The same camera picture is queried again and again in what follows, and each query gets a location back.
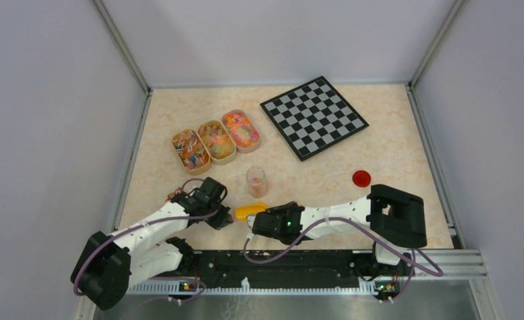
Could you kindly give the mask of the yellow plastic scoop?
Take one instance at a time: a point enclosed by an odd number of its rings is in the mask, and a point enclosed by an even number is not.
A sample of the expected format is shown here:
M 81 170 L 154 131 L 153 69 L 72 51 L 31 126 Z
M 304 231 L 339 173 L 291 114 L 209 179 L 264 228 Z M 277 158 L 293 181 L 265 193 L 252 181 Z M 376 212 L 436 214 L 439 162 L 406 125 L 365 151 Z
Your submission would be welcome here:
M 265 203 L 252 203 L 250 205 L 236 208 L 234 211 L 234 216 L 239 221 L 246 221 L 248 216 L 264 212 L 267 208 L 268 206 Z

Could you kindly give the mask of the clear glass jar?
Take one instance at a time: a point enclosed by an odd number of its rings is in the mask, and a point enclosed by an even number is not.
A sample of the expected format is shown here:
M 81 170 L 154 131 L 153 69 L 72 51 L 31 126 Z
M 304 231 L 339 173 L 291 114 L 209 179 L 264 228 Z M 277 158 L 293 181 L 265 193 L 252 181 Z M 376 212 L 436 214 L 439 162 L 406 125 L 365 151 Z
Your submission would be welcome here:
M 246 172 L 246 180 L 251 196 L 259 199 L 266 195 L 268 184 L 263 168 L 258 166 L 250 167 Z

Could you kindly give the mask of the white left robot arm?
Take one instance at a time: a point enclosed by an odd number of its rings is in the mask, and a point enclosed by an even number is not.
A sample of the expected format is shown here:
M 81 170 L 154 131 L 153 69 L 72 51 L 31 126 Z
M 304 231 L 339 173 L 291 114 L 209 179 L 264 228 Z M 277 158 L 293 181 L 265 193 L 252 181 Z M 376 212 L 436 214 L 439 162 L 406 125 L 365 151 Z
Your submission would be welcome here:
M 92 234 L 72 271 L 76 296 L 86 296 L 99 309 L 118 304 L 126 292 L 160 273 L 186 275 L 193 267 L 193 249 L 169 236 L 195 223 L 215 230 L 231 224 L 223 204 L 228 188 L 212 177 L 200 179 L 190 192 L 181 190 L 148 217 L 106 234 Z

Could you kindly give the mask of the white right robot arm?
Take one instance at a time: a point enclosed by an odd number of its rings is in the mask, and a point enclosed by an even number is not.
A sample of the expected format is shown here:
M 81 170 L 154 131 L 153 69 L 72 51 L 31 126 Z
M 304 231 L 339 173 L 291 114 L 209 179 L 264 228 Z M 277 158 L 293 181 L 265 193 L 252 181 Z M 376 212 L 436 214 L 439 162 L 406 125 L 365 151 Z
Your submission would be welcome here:
M 370 265 L 380 275 L 396 268 L 407 249 L 427 245 L 424 202 L 419 196 L 383 185 L 356 200 L 329 207 L 304 207 L 292 201 L 249 215 L 252 236 L 276 239 L 292 249 L 302 241 L 354 229 L 375 244 Z

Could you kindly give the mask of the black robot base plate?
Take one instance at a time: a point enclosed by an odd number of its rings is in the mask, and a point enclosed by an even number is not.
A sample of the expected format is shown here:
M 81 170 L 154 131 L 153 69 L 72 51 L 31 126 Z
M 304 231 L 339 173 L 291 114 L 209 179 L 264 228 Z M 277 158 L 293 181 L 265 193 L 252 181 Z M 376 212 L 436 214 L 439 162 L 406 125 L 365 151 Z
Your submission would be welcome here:
M 238 288 L 247 279 L 254 289 L 332 289 L 358 287 L 365 280 L 402 280 L 411 268 L 377 262 L 372 251 L 292 250 L 268 263 L 276 250 L 251 251 L 248 261 L 240 250 L 205 250 L 184 256 L 178 268 L 164 277 L 196 278 L 208 288 Z

